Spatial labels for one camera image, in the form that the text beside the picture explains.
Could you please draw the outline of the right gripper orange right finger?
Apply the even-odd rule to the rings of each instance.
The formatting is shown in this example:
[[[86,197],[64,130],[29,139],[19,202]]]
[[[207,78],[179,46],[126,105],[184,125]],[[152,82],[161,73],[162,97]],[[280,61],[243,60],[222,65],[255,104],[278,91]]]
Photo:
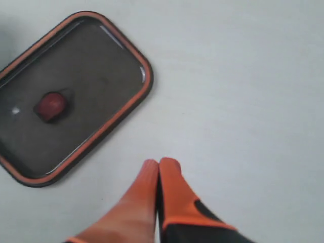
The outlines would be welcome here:
[[[160,242],[251,242],[202,203],[174,158],[159,162],[157,212]]]

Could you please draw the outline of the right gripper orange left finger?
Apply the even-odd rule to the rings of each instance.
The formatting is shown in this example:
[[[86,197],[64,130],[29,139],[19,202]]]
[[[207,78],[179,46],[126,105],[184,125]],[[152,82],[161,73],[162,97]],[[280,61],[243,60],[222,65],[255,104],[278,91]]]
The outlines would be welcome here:
[[[154,242],[158,163],[145,160],[133,184],[99,221],[67,242]]]

